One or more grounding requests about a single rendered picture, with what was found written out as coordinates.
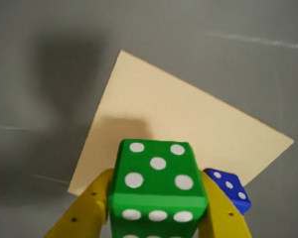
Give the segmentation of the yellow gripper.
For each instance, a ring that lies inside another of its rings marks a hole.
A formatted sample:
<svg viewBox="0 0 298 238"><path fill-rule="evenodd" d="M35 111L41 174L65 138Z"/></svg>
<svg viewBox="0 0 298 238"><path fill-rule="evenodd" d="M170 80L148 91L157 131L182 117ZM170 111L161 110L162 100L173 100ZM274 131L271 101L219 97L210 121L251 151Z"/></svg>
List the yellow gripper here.
<svg viewBox="0 0 298 238"><path fill-rule="evenodd" d="M220 187L200 170L209 203L198 225L199 238L252 238L243 216ZM44 238L99 238L107 224L113 168L103 171Z"/></svg>

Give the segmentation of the blue die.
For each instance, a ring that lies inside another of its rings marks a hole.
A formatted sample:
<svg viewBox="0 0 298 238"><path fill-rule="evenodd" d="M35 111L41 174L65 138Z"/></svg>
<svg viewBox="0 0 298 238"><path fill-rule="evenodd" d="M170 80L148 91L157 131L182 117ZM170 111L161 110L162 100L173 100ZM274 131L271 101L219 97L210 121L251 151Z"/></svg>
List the blue die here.
<svg viewBox="0 0 298 238"><path fill-rule="evenodd" d="M251 207L251 202L237 175L206 169L205 173L220 187L241 215Z"/></svg>

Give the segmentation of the green die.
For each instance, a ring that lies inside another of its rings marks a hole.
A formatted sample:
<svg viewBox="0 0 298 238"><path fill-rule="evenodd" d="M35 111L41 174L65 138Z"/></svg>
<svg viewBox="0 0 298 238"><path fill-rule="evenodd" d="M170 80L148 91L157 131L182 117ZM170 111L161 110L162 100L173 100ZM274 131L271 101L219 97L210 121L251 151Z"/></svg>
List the green die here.
<svg viewBox="0 0 298 238"><path fill-rule="evenodd" d="M120 141L108 193L112 238L193 238L208 203L188 142Z"/></svg>

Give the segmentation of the beige flat mat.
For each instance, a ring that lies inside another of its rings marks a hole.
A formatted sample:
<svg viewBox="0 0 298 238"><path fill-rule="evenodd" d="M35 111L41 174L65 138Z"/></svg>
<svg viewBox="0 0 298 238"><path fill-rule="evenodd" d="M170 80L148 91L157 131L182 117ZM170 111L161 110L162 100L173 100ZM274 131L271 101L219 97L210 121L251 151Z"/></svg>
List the beige flat mat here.
<svg viewBox="0 0 298 238"><path fill-rule="evenodd" d="M249 183L294 141L177 76L120 51L68 192L114 168L123 139L189 142L199 170Z"/></svg>

